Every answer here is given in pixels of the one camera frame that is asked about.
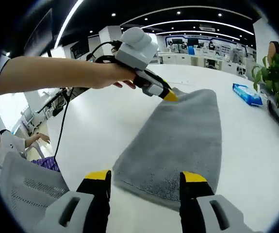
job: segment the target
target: gray towel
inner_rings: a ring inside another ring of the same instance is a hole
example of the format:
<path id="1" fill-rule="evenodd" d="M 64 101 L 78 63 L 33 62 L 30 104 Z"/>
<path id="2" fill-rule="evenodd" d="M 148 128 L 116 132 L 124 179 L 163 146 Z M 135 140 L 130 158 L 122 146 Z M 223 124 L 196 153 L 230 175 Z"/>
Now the gray towel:
<path id="1" fill-rule="evenodd" d="M 216 191 L 222 137 L 212 90 L 173 90 L 179 101 L 159 104 L 113 169 L 115 185 L 178 210 L 180 172 L 200 174 Z"/>

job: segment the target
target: human arm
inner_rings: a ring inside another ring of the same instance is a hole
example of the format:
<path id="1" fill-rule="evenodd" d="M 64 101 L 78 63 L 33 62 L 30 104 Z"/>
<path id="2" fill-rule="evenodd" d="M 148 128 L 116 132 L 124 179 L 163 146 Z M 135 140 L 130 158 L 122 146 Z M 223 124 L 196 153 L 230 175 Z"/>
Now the human arm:
<path id="1" fill-rule="evenodd" d="M 9 60 L 0 74 L 0 95 L 51 87 L 103 88 L 118 81 L 129 81 L 135 73 L 117 64 L 45 57 L 17 57 Z"/>
<path id="2" fill-rule="evenodd" d="M 43 133 L 37 133 L 25 140 L 25 148 L 29 147 L 33 142 L 37 141 L 39 138 L 41 138 L 46 143 L 50 143 L 49 136 L 47 136 Z"/>
<path id="3" fill-rule="evenodd" d="M 275 53 L 276 53 L 275 45 L 274 45 L 273 42 L 270 42 L 270 44 L 269 44 L 269 51 L 268 51 L 268 54 L 267 54 L 267 60 L 269 62 L 269 65 L 272 64 L 272 58 L 273 58 Z"/>

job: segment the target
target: white table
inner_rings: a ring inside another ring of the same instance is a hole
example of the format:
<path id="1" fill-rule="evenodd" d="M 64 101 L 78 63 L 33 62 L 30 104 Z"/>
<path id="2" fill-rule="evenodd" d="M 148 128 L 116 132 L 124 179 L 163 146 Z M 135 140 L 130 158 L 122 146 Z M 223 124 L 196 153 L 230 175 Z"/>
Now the white table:
<path id="1" fill-rule="evenodd" d="M 184 92 L 216 92 L 222 126 L 222 162 L 217 194 L 239 208 L 245 223 L 264 231 L 279 214 L 279 126 L 265 106 L 251 107 L 232 91 L 248 80 L 194 66 L 150 65 L 172 87 Z M 155 107 L 158 97 L 137 88 L 88 90 L 69 104 L 57 162 L 70 190 L 90 171 L 112 169 Z M 64 112 L 48 120 L 55 149 Z M 112 185 L 109 233 L 179 233 L 179 213 Z"/>

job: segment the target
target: hand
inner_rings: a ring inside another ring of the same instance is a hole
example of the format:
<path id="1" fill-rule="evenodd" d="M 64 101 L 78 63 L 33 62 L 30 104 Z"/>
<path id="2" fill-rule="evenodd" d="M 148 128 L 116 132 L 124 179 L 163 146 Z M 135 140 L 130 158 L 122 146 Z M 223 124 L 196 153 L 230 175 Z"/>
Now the hand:
<path id="1" fill-rule="evenodd" d="M 100 89 L 110 85 L 115 85 L 119 88 L 122 88 L 122 84 L 117 81 L 122 81 L 130 88 L 135 89 L 136 86 L 131 82 L 136 77 L 134 71 L 129 70 L 127 68 L 121 67 L 117 64 L 99 64 L 101 65 L 99 69 L 101 69 L 102 77 L 99 79 L 97 85 L 93 88 Z"/>
<path id="2" fill-rule="evenodd" d="M 50 144 L 50 138 L 49 136 L 43 134 L 43 133 L 39 133 L 39 138 L 41 138 L 43 141 L 45 141 L 46 143 L 49 143 Z"/>

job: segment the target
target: potted plant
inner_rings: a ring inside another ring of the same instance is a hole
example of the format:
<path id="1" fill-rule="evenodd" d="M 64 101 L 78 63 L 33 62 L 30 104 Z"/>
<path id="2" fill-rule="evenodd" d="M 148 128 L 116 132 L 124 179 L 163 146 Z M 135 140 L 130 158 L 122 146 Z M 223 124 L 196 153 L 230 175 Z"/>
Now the potted plant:
<path id="1" fill-rule="evenodd" d="M 263 58 L 264 67 L 254 66 L 252 76 L 254 79 L 254 88 L 267 95 L 267 108 L 270 116 L 279 124 L 279 54 L 272 58 L 272 64 L 266 67 L 266 57 Z"/>

